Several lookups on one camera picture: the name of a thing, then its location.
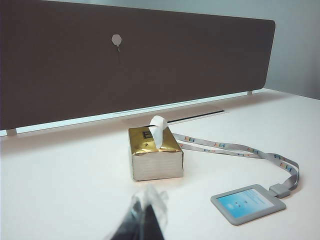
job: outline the lanyard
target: lanyard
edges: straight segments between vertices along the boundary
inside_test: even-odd
[[[177,141],[215,148],[215,149],[207,149],[207,148],[201,148],[201,147],[197,147],[197,146],[186,144],[186,143],[178,143],[182,149],[206,152],[206,153],[212,153],[212,154],[225,154],[225,155],[232,155],[232,156],[239,156],[239,157],[246,157],[246,158],[269,160],[270,162],[284,169],[291,175],[286,181],[284,181],[284,183],[276,184],[274,185],[275,187],[274,186],[270,187],[272,194],[274,196],[278,196],[278,198],[282,198],[289,195],[290,194],[289,190],[294,190],[298,186],[299,165],[295,161],[287,159],[279,154],[265,153],[263,151],[260,151],[258,149],[248,147],[245,145],[208,141],[208,140],[189,137],[189,136],[185,136],[177,133],[173,133],[173,136]],[[286,195],[282,194],[283,188],[285,188],[288,191],[287,194],[285,193]]]

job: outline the desk surface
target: desk surface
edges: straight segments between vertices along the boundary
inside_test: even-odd
[[[318,238],[320,101],[267,90],[206,104],[228,112],[172,124],[171,131],[298,162],[300,184],[283,199],[285,210],[233,226],[210,202],[212,195],[252,184],[269,188],[289,176],[264,159],[185,150],[184,177],[133,181],[127,131],[137,123],[128,116],[1,137],[1,237],[107,239],[132,194],[151,183],[169,196],[166,240]]]

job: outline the gold tissue box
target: gold tissue box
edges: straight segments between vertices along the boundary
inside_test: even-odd
[[[168,127],[162,134],[162,146],[157,149],[147,126],[129,128],[134,180],[183,177],[184,153]]]

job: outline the blurry object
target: blurry object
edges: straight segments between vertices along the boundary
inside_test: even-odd
[[[151,185],[133,195],[127,214],[110,240],[164,240],[167,199],[166,192],[158,193]]]

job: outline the wall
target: wall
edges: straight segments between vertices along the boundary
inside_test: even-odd
[[[320,0],[68,0],[61,2],[275,20],[275,37],[265,87],[320,99]]]

